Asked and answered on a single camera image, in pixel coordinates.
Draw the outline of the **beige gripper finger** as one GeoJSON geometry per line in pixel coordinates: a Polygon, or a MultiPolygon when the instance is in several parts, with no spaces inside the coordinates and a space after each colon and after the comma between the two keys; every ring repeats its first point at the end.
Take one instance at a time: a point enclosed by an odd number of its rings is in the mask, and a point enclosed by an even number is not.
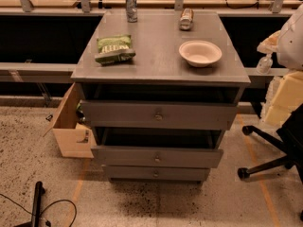
{"type": "Polygon", "coordinates": [[[258,45],[257,51],[263,54],[276,53],[279,34],[280,34],[279,30],[271,34],[268,38],[266,38],[258,45]]]}

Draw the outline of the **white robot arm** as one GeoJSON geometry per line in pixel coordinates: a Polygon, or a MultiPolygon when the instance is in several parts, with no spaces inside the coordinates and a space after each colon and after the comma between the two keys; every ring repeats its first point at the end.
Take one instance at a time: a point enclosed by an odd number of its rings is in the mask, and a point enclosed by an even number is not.
{"type": "Polygon", "coordinates": [[[294,12],[282,28],[262,41],[257,51],[276,53],[277,62],[292,70],[303,70],[303,5],[294,12]]]}

